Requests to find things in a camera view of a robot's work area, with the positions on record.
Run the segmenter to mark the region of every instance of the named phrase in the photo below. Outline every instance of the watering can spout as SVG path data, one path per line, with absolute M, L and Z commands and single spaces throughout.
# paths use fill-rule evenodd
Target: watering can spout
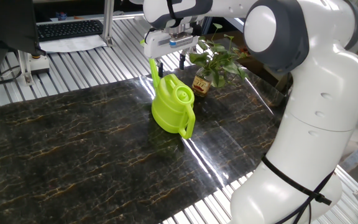
M 160 84 L 160 77 L 158 76 L 157 65 L 155 64 L 155 60 L 152 58 L 149 59 L 149 62 L 150 62 L 151 70 L 152 70 L 154 90 L 157 92 L 157 87 Z

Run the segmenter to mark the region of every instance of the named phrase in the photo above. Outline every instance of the label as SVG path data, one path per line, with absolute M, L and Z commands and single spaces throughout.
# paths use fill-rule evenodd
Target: label
M 211 82 L 209 82 L 197 75 L 194 78 L 193 85 L 191 86 L 191 88 L 194 91 L 197 91 L 198 93 L 202 93 L 203 95 L 205 95 L 208 92 L 210 87 L 211 87 Z

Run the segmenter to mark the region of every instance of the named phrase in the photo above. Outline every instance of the watering can handle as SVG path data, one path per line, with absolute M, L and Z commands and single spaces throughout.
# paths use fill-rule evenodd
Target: watering can handle
M 181 128 L 179 129 L 179 134 L 184 139 L 189 139 L 191 137 L 191 135 L 193 134 L 194 124 L 196 122 L 196 116 L 195 116 L 194 111 L 191 108 L 190 104 L 186 105 L 185 113 L 187 114 L 188 121 L 185 120 L 186 116 L 184 116 L 182 121 L 181 121 L 181 125 L 180 125 Z
M 160 77 L 158 75 L 157 65 L 155 64 L 155 60 L 152 58 L 149 59 L 149 63 L 152 71 L 154 90 L 157 91 L 158 85 L 160 84 Z

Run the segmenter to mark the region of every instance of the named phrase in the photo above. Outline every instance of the green watering can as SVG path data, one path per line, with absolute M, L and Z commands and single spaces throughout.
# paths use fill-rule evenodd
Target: green watering can
M 152 114 L 158 125 L 169 133 L 179 133 L 184 139 L 191 138 L 196 122 L 194 93 L 174 74 L 160 79 L 154 59 L 149 59 L 155 98 Z

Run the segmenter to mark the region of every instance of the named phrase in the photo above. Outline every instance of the monitor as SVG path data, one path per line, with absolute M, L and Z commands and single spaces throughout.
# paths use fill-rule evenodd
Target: monitor
M 32 0 L 0 0 L 0 65 L 12 50 L 45 55 L 39 46 Z

